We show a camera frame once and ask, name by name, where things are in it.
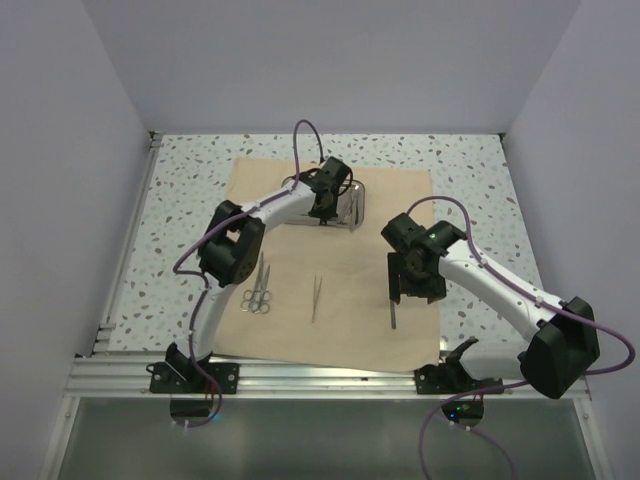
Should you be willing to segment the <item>steel probe in tray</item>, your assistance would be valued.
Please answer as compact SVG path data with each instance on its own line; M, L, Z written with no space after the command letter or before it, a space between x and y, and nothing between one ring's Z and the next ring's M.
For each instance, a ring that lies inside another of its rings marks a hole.
M359 210L359 193L349 193L349 204L348 204L348 227L349 231L353 232L356 230L358 226L358 221L360 218L360 210Z

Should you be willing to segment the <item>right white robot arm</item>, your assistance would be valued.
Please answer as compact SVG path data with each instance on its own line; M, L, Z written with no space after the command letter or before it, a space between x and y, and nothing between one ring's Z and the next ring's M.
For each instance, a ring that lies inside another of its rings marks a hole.
M445 393L464 393L502 380L527 382L542 395L559 399L599 358L592 307L579 297L566 302L541 291L483 252L451 223L430 228L401 213L381 231L387 255L389 299L404 297L434 303L449 283L463 287L488 305L520 334L521 346L484 345L465 340L438 365L420 369Z

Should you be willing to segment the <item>steel instrument tray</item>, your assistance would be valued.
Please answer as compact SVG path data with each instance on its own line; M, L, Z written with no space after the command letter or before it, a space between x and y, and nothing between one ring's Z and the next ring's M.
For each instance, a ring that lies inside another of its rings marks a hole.
M343 181L339 192L341 196L336 200L336 214L327 220L301 214L287 222L288 225L327 226L348 229L353 232L364 222L366 189L359 180Z

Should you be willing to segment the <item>aluminium front rail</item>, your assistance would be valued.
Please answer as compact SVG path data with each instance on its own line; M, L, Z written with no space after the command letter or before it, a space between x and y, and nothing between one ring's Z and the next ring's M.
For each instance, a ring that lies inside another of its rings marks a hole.
M78 398L149 398L149 364L157 355L97 355L73 361L63 393ZM417 393L411 373L384 373L285 362L236 359L235 399L408 400Z

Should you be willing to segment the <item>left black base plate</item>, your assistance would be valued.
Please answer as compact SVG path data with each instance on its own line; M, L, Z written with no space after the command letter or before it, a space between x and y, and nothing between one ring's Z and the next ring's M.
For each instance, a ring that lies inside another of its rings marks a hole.
M223 395L235 394L240 378L240 365L229 362L208 363L203 366L207 374L214 378ZM151 375L149 391L154 394L202 394L211 393L210 382L195 372L190 379L181 377L165 362L148 364L146 371Z

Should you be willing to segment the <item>steel scalpel handle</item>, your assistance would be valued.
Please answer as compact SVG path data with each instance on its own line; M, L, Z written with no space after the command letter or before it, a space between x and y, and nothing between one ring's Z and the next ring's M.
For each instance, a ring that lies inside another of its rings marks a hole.
M390 300L390 323L391 329L397 329L397 312L396 312L396 303L393 300Z

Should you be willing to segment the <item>beige cloth wrap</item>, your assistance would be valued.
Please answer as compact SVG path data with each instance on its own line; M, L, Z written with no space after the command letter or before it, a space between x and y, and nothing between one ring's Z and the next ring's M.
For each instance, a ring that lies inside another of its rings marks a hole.
M381 231L389 220L432 193L426 170L355 167L365 185L363 224L353 232L327 226L281 225L266 234L271 266L267 314L241 310L237 287L222 315L212 348L231 355L301 364L404 373L437 361L437 305L403 298L391 329L387 254ZM314 277L323 278L311 322Z

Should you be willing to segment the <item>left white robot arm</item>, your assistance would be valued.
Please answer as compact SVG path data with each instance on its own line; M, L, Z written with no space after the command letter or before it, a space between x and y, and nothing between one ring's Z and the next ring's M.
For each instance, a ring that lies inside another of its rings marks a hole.
M173 267L177 275L203 281L185 337L172 343L165 356L172 379L182 390L197 392L205 381L213 380L204 362L212 354L213 339L232 294L258 265L266 234L302 215L320 223L335 217L338 199L353 179L349 166L330 157L318 167L296 171L263 198L242 204L226 200L217 206L203 236Z

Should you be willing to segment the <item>aluminium rail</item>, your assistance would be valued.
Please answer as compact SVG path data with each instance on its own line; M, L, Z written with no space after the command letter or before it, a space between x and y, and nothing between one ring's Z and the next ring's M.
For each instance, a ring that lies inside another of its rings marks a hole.
M97 355L73 361L63 393L78 398L149 398L149 364L157 355ZM408 400L417 393L411 373L384 373L285 362L236 359L235 399Z
M126 277L128 262L133 251L133 245L135 243L140 217L144 210L149 183L155 169L158 153L161 148L164 135L165 133L161 131L151 131L149 133L149 149L143 162L142 176L136 184L134 203L128 217L128 222L126 224L127 229L125 231L122 248L120 250L116 263L114 277L111 280L105 304L99 317L90 356L93 356L95 354L109 354L108 345L110 342L111 334L116 326L116 323L114 322L112 317L114 316L114 312L119 304L122 284Z

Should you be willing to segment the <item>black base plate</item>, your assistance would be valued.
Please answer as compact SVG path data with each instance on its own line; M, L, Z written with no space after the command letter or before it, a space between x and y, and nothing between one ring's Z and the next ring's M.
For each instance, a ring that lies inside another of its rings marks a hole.
M223 395L235 394L240 378L240 365L229 362L208 363L203 366L207 374L214 378ZM154 394L202 394L211 393L210 382L195 372L190 379L181 377L165 362L148 364L146 371L151 375L149 391Z
M425 365L415 370L414 382L419 395L455 395L503 385L501 380L491 378L472 379L462 367L446 363Z

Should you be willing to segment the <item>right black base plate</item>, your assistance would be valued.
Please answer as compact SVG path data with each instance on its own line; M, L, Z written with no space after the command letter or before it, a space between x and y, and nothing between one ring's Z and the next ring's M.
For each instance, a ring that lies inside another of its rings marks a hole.
M446 363L425 365L415 370L414 382L419 395L455 395L503 385L501 380L491 378L472 379L462 367Z

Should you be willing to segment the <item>steel surgical scissors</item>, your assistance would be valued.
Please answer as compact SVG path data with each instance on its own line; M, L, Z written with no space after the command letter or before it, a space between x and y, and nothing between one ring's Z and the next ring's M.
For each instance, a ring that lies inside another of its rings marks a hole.
M268 290L270 272L271 266L268 265L261 278L261 283L259 284L259 287L257 289L256 301L251 307L251 311L253 313L267 314L270 311L269 301L271 298L271 292Z
M251 289L247 289L243 293L243 299L240 305L240 308L244 312L248 312L252 309L256 301L260 296L260 286L262 280L263 270L259 269L256 274L256 278Z

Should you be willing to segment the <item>aluminium left side rail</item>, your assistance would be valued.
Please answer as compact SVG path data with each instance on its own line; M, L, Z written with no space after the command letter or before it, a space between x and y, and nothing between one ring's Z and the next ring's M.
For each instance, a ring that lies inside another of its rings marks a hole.
M128 217L128 222L126 224L127 229L125 231L122 248L120 250L116 263L114 277L111 280L105 304L99 317L90 356L93 356L95 354L109 354L108 345L110 342L111 334L116 326L116 323L114 322L112 317L114 316L114 312L119 304L122 284L126 277L128 262L133 251L133 245L135 243L140 217L144 210L149 183L155 169L158 153L161 148L164 135L165 133L161 131L151 131L149 133L149 149L143 162L142 176L136 184L134 203Z

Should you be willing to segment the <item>steel tweezers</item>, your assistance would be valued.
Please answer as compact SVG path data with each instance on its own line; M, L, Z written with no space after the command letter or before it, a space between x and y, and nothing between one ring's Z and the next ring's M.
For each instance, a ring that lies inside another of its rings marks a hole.
M319 298L320 298L321 289L322 289L322 281L323 281L323 278L321 275L316 275L314 277L313 295L312 295L312 314L311 314L312 323L314 323L316 319L317 308L318 308Z

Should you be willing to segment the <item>steel forceps with rings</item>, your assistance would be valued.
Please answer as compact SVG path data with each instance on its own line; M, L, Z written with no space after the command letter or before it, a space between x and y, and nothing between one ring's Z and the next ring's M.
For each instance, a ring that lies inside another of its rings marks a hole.
M260 311L269 306L271 292L268 290L271 266L265 263L264 253L261 252L258 262L258 271L251 289L244 292L243 305L248 310Z

